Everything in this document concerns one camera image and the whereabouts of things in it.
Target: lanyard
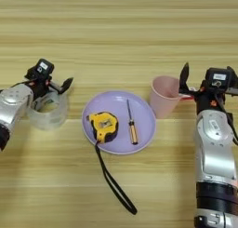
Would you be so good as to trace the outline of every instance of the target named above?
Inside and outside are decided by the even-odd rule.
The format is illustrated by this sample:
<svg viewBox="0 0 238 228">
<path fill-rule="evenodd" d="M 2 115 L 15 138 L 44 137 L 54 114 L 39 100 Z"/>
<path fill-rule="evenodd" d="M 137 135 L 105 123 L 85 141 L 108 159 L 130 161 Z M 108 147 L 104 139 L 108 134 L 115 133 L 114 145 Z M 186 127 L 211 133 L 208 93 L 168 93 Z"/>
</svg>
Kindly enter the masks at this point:
<svg viewBox="0 0 238 228">
<path fill-rule="evenodd" d="M 109 186 L 111 187 L 113 193 L 117 197 L 117 199 L 121 202 L 121 204 L 133 215 L 136 215 L 138 213 L 136 207 L 131 202 L 131 200 L 128 198 L 128 196 L 125 194 L 125 192 L 122 190 L 122 188 L 119 186 L 119 184 L 116 182 L 116 180 L 113 178 L 109 170 L 106 168 L 104 161 L 100 154 L 100 148 L 98 147 L 99 141 L 95 144 L 95 150 L 99 157 L 101 169 L 104 175 L 104 178 L 106 182 L 108 182 Z"/>
</svg>

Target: wooden table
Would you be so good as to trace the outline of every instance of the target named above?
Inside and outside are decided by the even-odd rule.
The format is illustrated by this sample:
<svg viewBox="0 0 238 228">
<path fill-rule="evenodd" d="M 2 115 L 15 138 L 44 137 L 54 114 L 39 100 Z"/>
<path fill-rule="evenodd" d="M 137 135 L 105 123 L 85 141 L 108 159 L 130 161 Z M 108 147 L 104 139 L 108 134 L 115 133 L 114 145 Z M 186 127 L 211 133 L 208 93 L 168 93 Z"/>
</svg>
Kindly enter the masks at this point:
<svg viewBox="0 0 238 228">
<path fill-rule="evenodd" d="M 45 132 L 23 119 L 0 156 L 0 227 L 192 228 L 194 102 L 157 121 L 140 153 L 103 153 L 137 216 L 103 179 L 81 113 L 111 89 L 147 100 L 152 79 L 179 76 L 186 61 L 191 86 L 210 66 L 238 72 L 237 30 L 238 0 L 0 0 L 1 88 L 19 82 L 39 58 L 55 63 L 55 81 L 74 77 L 67 122 Z M 236 122 L 237 105 L 227 99 Z"/>
</svg>

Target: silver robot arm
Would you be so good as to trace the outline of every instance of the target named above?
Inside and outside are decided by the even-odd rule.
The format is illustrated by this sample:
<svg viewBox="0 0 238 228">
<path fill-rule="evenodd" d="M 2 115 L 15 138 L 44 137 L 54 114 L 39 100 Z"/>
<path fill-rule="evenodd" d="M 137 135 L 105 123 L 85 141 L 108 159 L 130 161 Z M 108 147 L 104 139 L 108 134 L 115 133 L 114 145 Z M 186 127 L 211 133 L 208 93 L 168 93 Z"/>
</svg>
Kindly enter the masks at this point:
<svg viewBox="0 0 238 228">
<path fill-rule="evenodd" d="M 200 89 L 187 86 L 189 64 L 181 75 L 179 92 L 194 97 L 197 122 L 196 228 L 238 228 L 238 183 L 232 143 L 238 145 L 232 116 L 224 108 L 225 94 L 238 96 L 238 77 L 231 67 L 209 68 Z"/>
<path fill-rule="evenodd" d="M 196 144 L 197 211 L 195 227 L 238 227 L 237 176 L 233 132 L 227 115 L 214 110 L 198 114 Z"/>
<path fill-rule="evenodd" d="M 2 90 L 0 93 L 0 150 L 3 151 L 16 123 L 25 115 L 33 101 L 40 102 L 50 91 L 63 94 L 71 86 L 72 78 L 60 87 L 51 82 L 54 64 L 41 59 L 25 75 L 28 81 Z"/>
<path fill-rule="evenodd" d="M 0 94 L 0 149 L 4 150 L 15 124 L 33 102 L 33 91 L 24 84 L 5 89 Z"/>
</svg>

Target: purple plate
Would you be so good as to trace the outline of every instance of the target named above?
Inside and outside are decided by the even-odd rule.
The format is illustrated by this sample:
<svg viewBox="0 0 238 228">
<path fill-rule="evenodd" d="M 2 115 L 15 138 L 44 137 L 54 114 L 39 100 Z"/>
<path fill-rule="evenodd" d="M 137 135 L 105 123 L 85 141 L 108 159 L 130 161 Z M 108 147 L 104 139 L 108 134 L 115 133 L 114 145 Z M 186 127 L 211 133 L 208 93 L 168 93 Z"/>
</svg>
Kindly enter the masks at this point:
<svg viewBox="0 0 238 228">
<path fill-rule="evenodd" d="M 138 132 L 139 143 L 131 144 L 129 133 L 129 114 L 126 100 L 129 99 L 132 118 Z M 86 120 L 89 114 L 109 112 L 114 114 L 119 121 L 116 138 L 99 145 L 102 151 L 111 154 L 133 154 L 145 148 L 152 140 L 156 128 L 156 119 L 149 104 L 140 97 L 126 91 L 108 91 L 101 93 L 90 101 L 83 111 L 83 129 L 87 138 L 93 143 L 91 124 Z"/>
</svg>

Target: clear plastic cup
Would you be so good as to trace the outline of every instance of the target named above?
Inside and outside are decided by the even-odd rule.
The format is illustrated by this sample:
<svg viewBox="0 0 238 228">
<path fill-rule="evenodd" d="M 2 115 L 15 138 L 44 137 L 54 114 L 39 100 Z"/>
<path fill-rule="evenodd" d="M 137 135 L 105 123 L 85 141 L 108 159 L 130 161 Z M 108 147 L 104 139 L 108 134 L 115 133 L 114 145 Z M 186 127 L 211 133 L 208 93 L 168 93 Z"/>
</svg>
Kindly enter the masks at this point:
<svg viewBox="0 0 238 228">
<path fill-rule="evenodd" d="M 179 80 L 171 76 L 157 76 L 152 81 L 150 105 L 157 119 L 166 118 L 179 103 Z"/>
</svg>

